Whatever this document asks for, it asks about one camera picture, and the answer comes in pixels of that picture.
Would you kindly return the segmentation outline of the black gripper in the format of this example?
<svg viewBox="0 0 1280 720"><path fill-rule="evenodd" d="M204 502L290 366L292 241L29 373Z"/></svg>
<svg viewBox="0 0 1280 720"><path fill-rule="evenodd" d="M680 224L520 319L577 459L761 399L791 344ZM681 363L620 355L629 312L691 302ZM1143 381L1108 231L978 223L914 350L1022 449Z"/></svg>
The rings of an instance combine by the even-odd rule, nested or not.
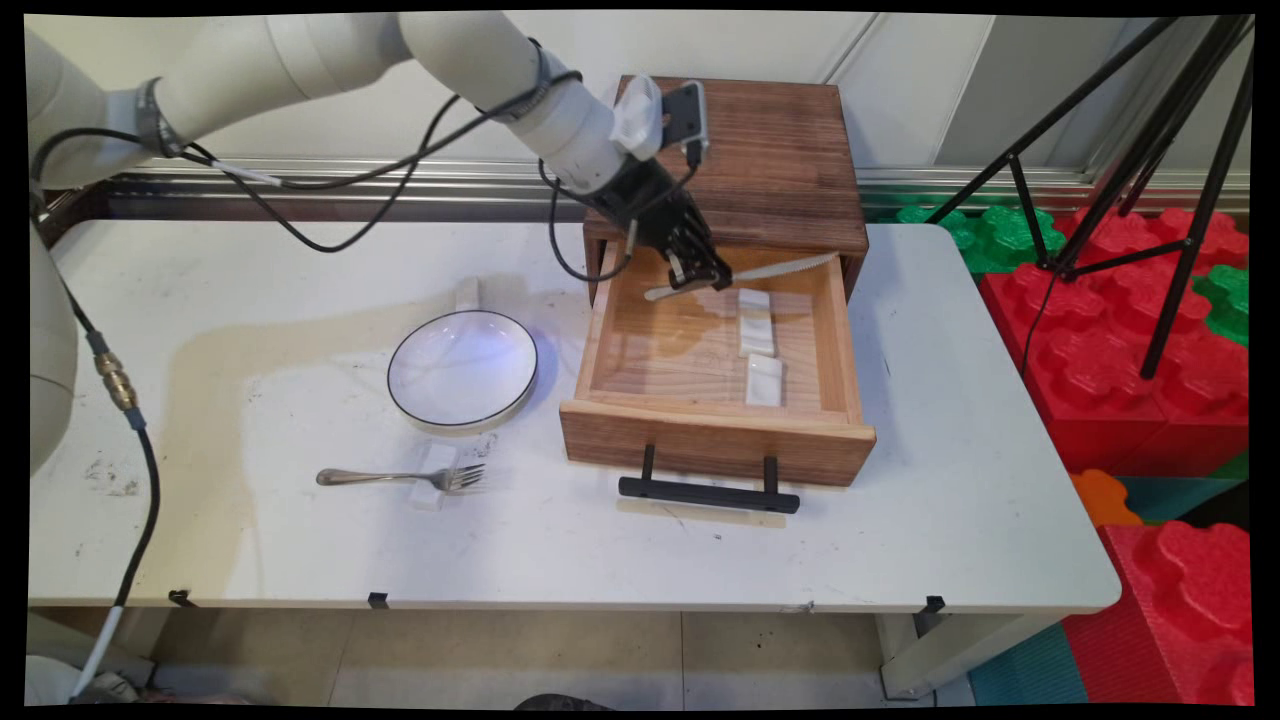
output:
<svg viewBox="0 0 1280 720"><path fill-rule="evenodd" d="M622 232L636 225L637 245L666 252L671 293L727 290L733 283L732 270L716 251L710 227L687 190L696 172L690 167L677 178L657 159L628 158L588 195L589 208Z"/></svg>

